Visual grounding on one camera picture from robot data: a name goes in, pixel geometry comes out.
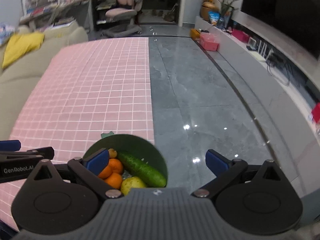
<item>cucumber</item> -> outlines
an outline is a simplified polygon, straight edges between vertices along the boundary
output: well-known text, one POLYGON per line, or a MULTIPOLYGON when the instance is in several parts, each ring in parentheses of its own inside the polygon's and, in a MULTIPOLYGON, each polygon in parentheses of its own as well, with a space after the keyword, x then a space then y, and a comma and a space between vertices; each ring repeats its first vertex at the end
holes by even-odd
POLYGON ((165 187, 165 185, 167 185, 165 177, 159 171, 134 157, 132 154, 128 152, 118 152, 117 158, 126 170, 132 175, 138 176, 150 187, 165 187))

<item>doorway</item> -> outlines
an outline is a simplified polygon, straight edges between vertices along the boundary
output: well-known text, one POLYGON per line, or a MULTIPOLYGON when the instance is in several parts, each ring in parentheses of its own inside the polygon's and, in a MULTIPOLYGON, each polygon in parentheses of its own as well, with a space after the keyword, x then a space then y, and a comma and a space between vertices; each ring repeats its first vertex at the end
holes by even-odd
POLYGON ((180 0, 143 0, 141 24, 177 24, 180 0))

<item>orange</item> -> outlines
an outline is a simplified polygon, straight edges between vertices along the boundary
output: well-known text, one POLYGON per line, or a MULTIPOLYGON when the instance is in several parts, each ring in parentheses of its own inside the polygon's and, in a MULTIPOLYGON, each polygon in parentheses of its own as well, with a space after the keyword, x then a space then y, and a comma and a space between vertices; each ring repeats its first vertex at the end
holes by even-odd
POLYGON ((113 172, 108 178, 104 180, 105 183, 116 189, 120 189, 122 181, 122 176, 115 172, 113 172))
POLYGON ((105 167, 103 169, 103 171, 100 172, 100 174, 98 175, 98 177, 100 179, 106 179, 107 177, 109 177, 112 173, 112 168, 110 165, 108 165, 107 167, 105 167))
POLYGON ((112 172, 119 173, 119 174, 122 174, 123 172, 123 165, 121 161, 119 161, 118 159, 109 159, 108 166, 111 167, 112 172))

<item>red box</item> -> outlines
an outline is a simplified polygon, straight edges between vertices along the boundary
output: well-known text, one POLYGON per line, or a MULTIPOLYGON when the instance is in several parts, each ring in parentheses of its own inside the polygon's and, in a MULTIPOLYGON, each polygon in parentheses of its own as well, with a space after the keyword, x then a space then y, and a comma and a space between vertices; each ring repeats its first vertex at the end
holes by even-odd
POLYGON ((242 41, 243 43, 248 43, 250 38, 248 34, 239 30, 232 30, 232 36, 235 36, 239 41, 242 41))
POLYGON ((209 51, 217 51, 219 45, 217 37, 212 33, 201 33, 199 43, 205 50, 209 51))
POLYGON ((313 116, 313 121, 319 123, 320 121, 320 103, 316 104, 315 108, 312 109, 311 114, 313 116))

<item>television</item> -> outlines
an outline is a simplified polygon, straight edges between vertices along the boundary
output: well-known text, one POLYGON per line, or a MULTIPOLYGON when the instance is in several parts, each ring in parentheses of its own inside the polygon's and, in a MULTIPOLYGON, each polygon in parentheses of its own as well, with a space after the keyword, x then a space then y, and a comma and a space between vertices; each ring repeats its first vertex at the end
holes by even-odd
POLYGON ((320 0, 243 0, 241 11, 275 27, 319 57, 320 0))

